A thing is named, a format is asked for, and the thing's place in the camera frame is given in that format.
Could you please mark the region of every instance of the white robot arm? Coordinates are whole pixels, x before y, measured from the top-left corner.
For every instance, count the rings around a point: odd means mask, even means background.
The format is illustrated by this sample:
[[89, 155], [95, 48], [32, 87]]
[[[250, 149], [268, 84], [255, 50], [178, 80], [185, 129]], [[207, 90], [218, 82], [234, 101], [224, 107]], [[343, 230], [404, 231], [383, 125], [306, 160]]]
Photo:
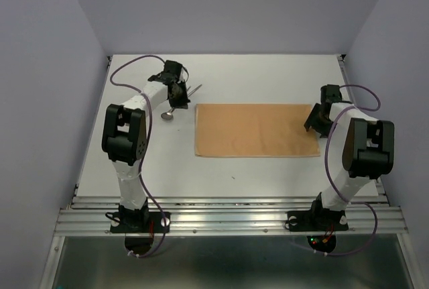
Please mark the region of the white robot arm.
[[[332, 128], [335, 121], [338, 126]], [[339, 86], [328, 84], [321, 88], [320, 104], [315, 104], [304, 127], [313, 128], [321, 137], [328, 137], [334, 128], [347, 130], [343, 169], [333, 185], [316, 197], [309, 211], [288, 211], [286, 227], [291, 232], [346, 231], [348, 203], [370, 180], [389, 174], [393, 168], [394, 125], [364, 114], [343, 100]], [[313, 241], [317, 237], [310, 238], [310, 245], [318, 251], [330, 252], [334, 248], [325, 241]]]
[[[334, 121], [341, 111], [350, 106], [351, 105], [348, 103], [333, 103], [330, 108], [329, 119]], [[348, 129], [352, 119], [363, 119], [371, 125], [376, 125], [378, 122], [378, 119], [368, 116], [357, 108], [354, 108], [348, 110], [341, 116], [338, 120], [337, 129]], [[345, 198], [351, 200], [370, 180], [368, 176], [356, 176], [351, 178], [349, 172], [343, 167], [334, 179], [334, 184]], [[324, 209], [344, 211], [348, 204], [337, 194], [332, 186], [324, 190], [321, 197]]]
[[106, 110], [102, 149], [116, 169], [121, 201], [112, 220], [120, 222], [111, 227], [113, 233], [143, 232], [147, 229], [149, 211], [146, 193], [139, 179], [139, 165], [146, 153], [147, 101], [152, 110], [164, 101], [174, 108], [188, 108], [183, 66], [167, 60], [164, 70], [149, 78], [142, 93], [122, 105], [109, 105]]

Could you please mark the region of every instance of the white wall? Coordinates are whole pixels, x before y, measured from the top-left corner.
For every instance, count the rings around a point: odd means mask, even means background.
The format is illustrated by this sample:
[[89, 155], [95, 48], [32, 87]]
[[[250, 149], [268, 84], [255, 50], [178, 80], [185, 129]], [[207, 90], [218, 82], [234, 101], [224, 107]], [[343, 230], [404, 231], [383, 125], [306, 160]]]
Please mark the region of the white wall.
[[79, 0], [108, 54], [345, 53], [377, 0]]
[[[429, 283], [429, 0], [379, 0], [346, 57], [349, 80], [381, 98], [395, 123], [395, 164], [384, 187], [401, 205]], [[370, 97], [357, 94], [360, 103]]]
[[77, 0], [0, 10], [0, 288], [37, 288], [107, 63]]

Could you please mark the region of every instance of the metal spoon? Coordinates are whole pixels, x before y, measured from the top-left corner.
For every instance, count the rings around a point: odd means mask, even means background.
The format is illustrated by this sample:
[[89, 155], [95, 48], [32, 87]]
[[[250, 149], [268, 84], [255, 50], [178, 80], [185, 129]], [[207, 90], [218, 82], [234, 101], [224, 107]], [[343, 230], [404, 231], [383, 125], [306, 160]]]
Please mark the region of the metal spoon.
[[[202, 84], [200, 84], [198, 87], [196, 87], [194, 90], [192, 90], [190, 93], [188, 93], [188, 97], [190, 97], [195, 91], [197, 91], [199, 88], [201, 88]], [[166, 111], [165, 113], [161, 114], [161, 118], [164, 120], [172, 120], [174, 118], [173, 111], [176, 108], [171, 108], [169, 111]]]

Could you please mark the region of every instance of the cardboard sheet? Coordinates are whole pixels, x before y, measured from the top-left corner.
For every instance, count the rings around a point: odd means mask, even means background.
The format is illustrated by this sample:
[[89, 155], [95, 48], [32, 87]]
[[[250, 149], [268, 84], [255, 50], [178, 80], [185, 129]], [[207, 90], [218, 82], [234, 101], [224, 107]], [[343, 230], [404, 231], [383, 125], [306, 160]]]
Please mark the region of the cardboard sheet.
[[195, 154], [203, 157], [314, 157], [304, 129], [312, 105], [198, 104]]

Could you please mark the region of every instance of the white tabletop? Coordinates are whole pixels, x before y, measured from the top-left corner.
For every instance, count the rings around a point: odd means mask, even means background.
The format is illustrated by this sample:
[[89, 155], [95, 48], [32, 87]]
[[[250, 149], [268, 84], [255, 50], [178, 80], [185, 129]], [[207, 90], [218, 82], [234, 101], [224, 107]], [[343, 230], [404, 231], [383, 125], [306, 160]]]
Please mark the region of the white tabletop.
[[[113, 57], [109, 74], [134, 55]], [[190, 97], [188, 110], [176, 110], [174, 120], [160, 118], [168, 102], [154, 111], [154, 128], [143, 178], [154, 196], [174, 197], [273, 197], [316, 196], [328, 186], [323, 156], [317, 158], [202, 158], [194, 153], [194, 120], [197, 103], [308, 103], [320, 102], [325, 84], [344, 84], [336, 56], [319, 55], [161, 55], [183, 63], [190, 72], [188, 86], [201, 89]], [[159, 73], [162, 63], [143, 59], [115, 77], [143, 88], [147, 78]], [[112, 86], [107, 80], [80, 183], [78, 196], [119, 196], [115, 170], [101, 150], [105, 111], [135, 93]], [[345, 129], [337, 129], [330, 148], [330, 169], [341, 169]], [[325, 139], [320, 139], [324, 152]], [[360, 196], [377, 196], [371, 182]]]

